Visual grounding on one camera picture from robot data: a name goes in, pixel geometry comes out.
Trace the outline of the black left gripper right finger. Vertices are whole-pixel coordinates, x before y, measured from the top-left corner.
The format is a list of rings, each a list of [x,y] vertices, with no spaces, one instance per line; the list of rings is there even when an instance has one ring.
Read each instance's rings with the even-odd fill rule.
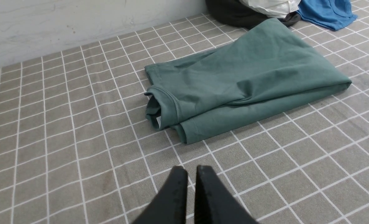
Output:
[[[257,224],[221,182],[211,166],[196,168],[196,224]]]

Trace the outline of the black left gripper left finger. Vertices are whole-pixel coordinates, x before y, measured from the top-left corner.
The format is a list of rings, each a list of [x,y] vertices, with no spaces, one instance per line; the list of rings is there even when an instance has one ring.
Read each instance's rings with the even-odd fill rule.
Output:
[[[185,224],[188,173],[172,167],[169,176],[133,224]]]

